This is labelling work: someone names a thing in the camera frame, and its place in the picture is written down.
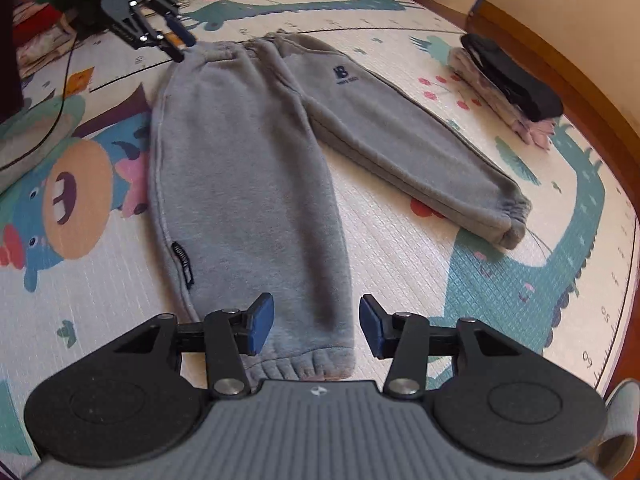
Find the giraffe print play mat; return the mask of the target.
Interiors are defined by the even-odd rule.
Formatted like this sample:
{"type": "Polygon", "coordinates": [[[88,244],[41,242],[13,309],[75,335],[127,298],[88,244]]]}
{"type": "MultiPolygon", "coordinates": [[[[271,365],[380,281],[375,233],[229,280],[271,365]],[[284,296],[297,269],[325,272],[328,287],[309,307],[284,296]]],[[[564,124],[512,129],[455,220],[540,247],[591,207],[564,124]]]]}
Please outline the giraffe print play mat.
{"type": "MultiPolygon", "coordinates": [[[[326,151],[356,295],[443,323],[476,315],[604,391],[638,282],[639,223],[567,119],[549,151],[523,143],[448,70],[457,26],[411,0],[182,0],[201,40],[302,32],[347,53],[463,134],[532,201],[526,239],[496,252],[326,151]]],[[[37,463],[22,413],[43,379],[152,315],[175,312],[143,205],[134,140],[169,58],[111,34],[28,77],[6,134],[65,141],[1,199],[1,458],[37,463]]]]}

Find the pale pink folded garment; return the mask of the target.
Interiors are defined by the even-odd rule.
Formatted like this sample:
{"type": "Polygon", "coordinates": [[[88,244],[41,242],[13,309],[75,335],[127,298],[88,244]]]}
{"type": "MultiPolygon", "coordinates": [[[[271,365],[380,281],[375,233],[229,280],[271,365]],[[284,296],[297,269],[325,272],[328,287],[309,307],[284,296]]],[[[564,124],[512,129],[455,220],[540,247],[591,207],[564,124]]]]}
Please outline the pale pink folded garment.
{"type": "Polygon", "coordinates": [[[532,122],[521,109],[511,104],[500,90],[476,67],[471,55],[463,48],[452,48],[448,53],[448,65],[473,90],[481,96],[500,119],[515,132],[525,144],[535,144],[549,151],[554,127],[559,118],[532,122]]]}

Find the stack of folded clothes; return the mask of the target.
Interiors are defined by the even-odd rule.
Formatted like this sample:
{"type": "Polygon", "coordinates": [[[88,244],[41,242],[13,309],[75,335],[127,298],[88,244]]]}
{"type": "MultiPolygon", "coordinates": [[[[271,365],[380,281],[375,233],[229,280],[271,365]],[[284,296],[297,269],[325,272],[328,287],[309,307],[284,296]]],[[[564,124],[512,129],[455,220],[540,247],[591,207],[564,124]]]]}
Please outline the stack of folded clothes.
{"type": "Polygon", "coordinates": [[[1,25],[6,29],[1,33],[1,67],[12,68],[20,79],[70,50],[73,41],[110,32],[82,38],[52,0],[1,0],[1,25]]]}

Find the black folded garment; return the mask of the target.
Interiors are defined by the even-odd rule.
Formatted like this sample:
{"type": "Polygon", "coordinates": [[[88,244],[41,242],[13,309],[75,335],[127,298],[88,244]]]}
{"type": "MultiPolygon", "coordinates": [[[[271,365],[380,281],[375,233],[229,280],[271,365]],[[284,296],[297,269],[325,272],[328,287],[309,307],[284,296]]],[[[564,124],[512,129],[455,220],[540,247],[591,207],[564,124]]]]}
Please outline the black folded garment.
{"type": "Polygon", "coordinates": [[[494,40],[470,32],[461,44],[480,72],[532,122],[564,114],[560,97],[543,81],[521,68],[494,40]]]}

